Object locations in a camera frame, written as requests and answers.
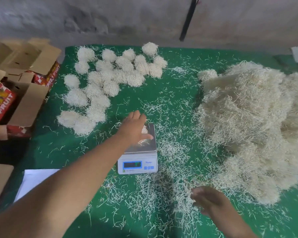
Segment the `black pole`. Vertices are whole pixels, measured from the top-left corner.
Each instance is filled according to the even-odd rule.
[[[192,2],[191,2],[190,8],[189,8],[189,11],[188,11],[188,14],[187,14],[186,21],[184,22],[184,25],[183,25],[183,28],[182,28],[182,32],[181,32],[181,35],[180,35],[180,41],[183,41],[184,38],[187,35],[187,31],[188,31],[188,28],[189,28],[191,19],[193,17],[193,13],[195,11],[195,7],[198,4],[198,1],[199,0],[192,0]]]

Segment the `gray wall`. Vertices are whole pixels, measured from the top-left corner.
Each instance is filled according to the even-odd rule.
[[[92,43],[288,52],[298,46],[298,0],[199,0],[184,42],[191,0],[0,0],[0,36]]]

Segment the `hand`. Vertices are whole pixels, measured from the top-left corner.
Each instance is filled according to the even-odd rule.
[[[142,134],[142,128],[147,120],[146,115],[140,115],[139,110],[129,113],[117,131],[117,135],[128,139],[132,145],[143,139],[153,139],[150,134]]]
[[[209,216],[224,236],[257,237],[222,192],[208,186],[193,188],[191,191],[191,199],[195,200],[193,205],[201,207],[201,213]]]

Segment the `green tablecloth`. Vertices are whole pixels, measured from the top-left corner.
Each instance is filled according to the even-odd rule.
[[[99,47],[96,51],[99,55],[103,48],[113,46],[92,45],[92,47]],[[130,47],[115,46],[113,48],[121,54]],[[140,47],[132,48],[137,54],[141,53]],[[8,195],[4,197],[5,207],[13,202],[22,181],[24,169],[62,168],[69,165],[104,138],[110,136],[111,132],[115,131],[113,126],[135,109],[147,112],[148,119],[156,125],[159,147],[162,146],[163,141],[175,141],[183,145],[184,150],[187,150],[185,155],[189,157],[186,166],[190,166],[193,171],[203,170],[202,174],[206,174],[205,154],[199,146],[198,137],[193,136],[196,124],[192,122],[192,113],[201,98],[199,81],[196,78],[197,72],[214,68],[221,73],[229,65],[242,60],[254,61],[287,72],[297,68],[291,56],[280,56],[276,59],[262,53],[242,53],[233,50],[160,47],[159,54],[168,60],[168,68],[164,70],[162,79],[147,77],[145,84],[139,88],[121,85],[122,90],[118,96],[110,98],[111,107],[107,110],[107,122],[98,124],[96,131],[86,138],[75,136],[71,129],[59,126],[56,121],[56,116],[61,110],[69,108],[61,99],[62,95],[67,92],[63,76],[75,74],[76,51],[77,47],[66,48],[58,80],[51,89],[49,99],[36,121],[36,129],[27,153],[13,173]],[[90,71],[92,70],[95,70],[93,64],[90,68]],[[85,85],[86,80],[82,80],[81,87]],[[162,164],[166,156],[159,153],[158,160],[159,164]],[[109,180],[116,181],[117,190],[135,191],[137,188],[135,176],[122,177],[117,174],[115,168],[109,172],[108,176]],[[163,235],[157,228],[150,230],[152,225],[147,225],[145,211],[142,212],[142,218],[138,219],[139,214],[131,216],[130,209],[124,202],[120,205],[118,203],[109,205],[106,198],[107,192],[108,189],[104,187],[99,190],[92,200],[90,209],[81,213],[64,237],[155,237]],[[285,192],[281,201],[272,207],[240,203],[234,197],[232,201],[258,235],[298,237],[298,189]],[[175,227],[167,229],[164,237],[195,236],[195,227],[198,237],[219,236],[212,222],[202,215],[199,215],[197,220],[191,221],[192,234],[184,229],[176,228],[181,220],[181,213],[171,214],[170,217],[174,218]],[[155,212],[151,216],[151,224],[157,223],[159,218],[164,219],[163,212]]]

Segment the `digital scale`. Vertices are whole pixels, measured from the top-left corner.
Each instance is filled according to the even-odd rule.
[[[118,160],[120,175],[155,173],[158,171],[156,135],[152,123],[145,124],[153,139],[131,146]]]

